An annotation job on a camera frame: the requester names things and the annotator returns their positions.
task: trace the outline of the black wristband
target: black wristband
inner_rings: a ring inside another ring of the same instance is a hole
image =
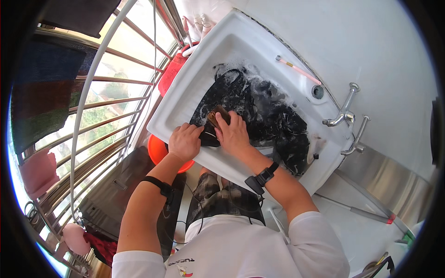
[[[142,181],[151,182],[154,185],[156,185],[157,187],[159,187],[159,189],[161,190],[161,195],[165,196],[167,198],[166,205],[170,205],[171,204],[171,202],[173,201],[174,189],[171,188],[171,186],[168,183],[162,182],[162,181],[160,181],[157,178],[152,177],[152,176],[146,176]]]
[[[262,188],[266,185],[266,182],[274,177],[274,172],[277,170],[278,166],[278,163],[274,162],[270,167],[259,173],[258,176],[250,176],[244,182],[252,188],[255,193],[262,195],[264,193]]]

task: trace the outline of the red towel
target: red towel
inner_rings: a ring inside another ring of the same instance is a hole
[[[25,191],[31,200],[36,200],[60,180],[56,174],[56,156],[48,153],[49,148],[31,155],[19,167]]]
[[[196,41],[193,43],[193,45],[197,45],[199,41]],[[173,82],[173,79],[178,74],[179,70],[182,68],[184,63],[187,61],[188,57],[182,57],[182,52],[187,50],[189,48],[189,45],[184,47],[178,54],[176,54],[175,57],[173,57],[173,60],[170,62],[170,64],[165,69],[165,72],[159,81],[158,89],[161,93],[161,96],[164,97],[168,91],[168,88],[170,88],[171,83]]]
[[[103,263],[107,264],[109,267],[112,267],[113,264],[113,256],[117,252],[117,242],[109,242],[103,239],[99,239],[98,237],[90,234],[84,233],[84,239],[86,242],[91,244],[91,247],[94,248],[103,258],[98,258],[97,253],[94,254],[96,257]]]

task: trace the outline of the brush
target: brush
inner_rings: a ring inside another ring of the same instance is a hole
[[[291,63],[289,63],[289,62],[287,62],[287,61],[281,59],[281,56],[280,56],[280,55],[277,55],[277,57],[275,57],[275,60],[276,60],[277,62],[281,62],[281,63],[284,63],[284,64],[288,65],[289,67],[291,67],[291,68],[293,68],[294,70],[298,71],[299,73],[303,74],[305,77],[309,78],[310,80],[312,80],[312,81],[315,82],[316,84],[321,85],[321,82],[318,81],[318,79],[316,79],[315,77],[313,77],[313,76],[310,75],[309,73],[305,72],[304,70],[300,69],[299,67],[294,66],[294,65],[292,65]]]
[[[207,119],[209,120],[209,122],[216,127],[217,129],[221,130],[221,128],[219,127],[218,121],[216,121],[216,113],[220,112],[221,113],[221,117],[223,118],[223,120],[226,121],[226,123],[228,125],[230,125],[230,114],[224,109],[224,107],[222,107],[221,105],[217,105],[215,108],[213,108],[212,111],[210,111],[207,114]]]
[[[187,18],[185,16],[182,17],[182,27],[184,28],[184,31],[186,32],[187,40],[189,41],[190,47],[192,47],[193,46],[193,42],[192,42],[192,39],[190,37],[189,25],[187,24]]]

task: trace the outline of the plaid shorts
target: plaid shorts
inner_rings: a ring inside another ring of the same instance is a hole
[[[266,225],[259,206],[259,196],[231,181],[220,190],[216,177],[210,173],[204,173],[199,177],[198,186],[193,195],[196,199],[192,198],[190,202],[186,229],[202,217],[218,214],[243,215],[258,219]]]

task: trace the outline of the pink toothbrush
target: pink toothbrush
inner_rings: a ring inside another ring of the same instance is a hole
[[[182,27],[184,28],[184,31],[186,32],[190,47],[192,47],[193,42],[192,42],[192,39],[190,38],[189,25],[187,24],[187,18],[185,16],[182,17]]]
[[[305,72],[304,70],[300,69],[297,66],[292,65],[291,63],[281,59],[280,55],[277,55],[277,57],[275,57],[275,60],[277,62],[281,62],[281,63],[285,63],[286,65],[288,65],[289,67],[293,68],[294,70],[298,71],[299,73],[303,74],[305,77],[309,78],[310,80],[312,80],[313,82],[315,82],[318,85],[321,85],[321,82],[318,81],[318,79],[316,79],[315,77],[313,77],[312,75],[310,75],[309,73]]]

